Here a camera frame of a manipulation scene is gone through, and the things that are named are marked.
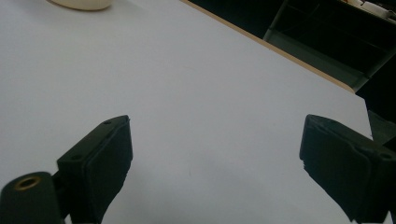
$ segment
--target table surface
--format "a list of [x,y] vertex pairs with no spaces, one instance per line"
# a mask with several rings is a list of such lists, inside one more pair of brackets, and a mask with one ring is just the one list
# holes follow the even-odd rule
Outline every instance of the table surface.
[[5,0],[0,73],[1,187],[127,114],[134,161],[104,223],[349,222],[298,153],[307,114],[370,137],[364,101],[177,0]]

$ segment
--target white object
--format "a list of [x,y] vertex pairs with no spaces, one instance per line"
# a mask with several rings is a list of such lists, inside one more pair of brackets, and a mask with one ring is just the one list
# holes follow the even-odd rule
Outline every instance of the white object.
[[100,10],[111,5],[113,0],[50,0],[64,7],[79,10]]
[[127,114],[134,160],[103,223],[349,223],[298,156],[310,113],[370,137],[359,96],[178,0],[113,6],[0,4],[0,187]]
[[354,7],[361,7],[363,5],[361,0],[347,0],[347,2]]
[[392,13],[391,11],[389,11],[385,8],[382,8],[376,4],[373,4],[371,2],[364,2],[364,4],[361,6],[361,8],[369,11],[370,13],[372,13],[380,18],[384,18],[384,19],[387,19]]

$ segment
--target white table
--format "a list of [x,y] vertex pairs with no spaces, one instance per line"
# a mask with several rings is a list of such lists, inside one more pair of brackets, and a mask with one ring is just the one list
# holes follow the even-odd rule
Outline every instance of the white table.
[[348,223],[298,158],[304,118],[370,137],[364,101],[177,0],[0,4],[0,186],[105,119],[134,161],[104,223]]

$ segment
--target white bowl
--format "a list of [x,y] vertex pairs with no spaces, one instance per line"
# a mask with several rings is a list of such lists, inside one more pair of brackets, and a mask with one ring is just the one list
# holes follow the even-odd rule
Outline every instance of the white bowl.
[[100,10],[111,5],[113,0],[50,0],[63,7],[79,10]]

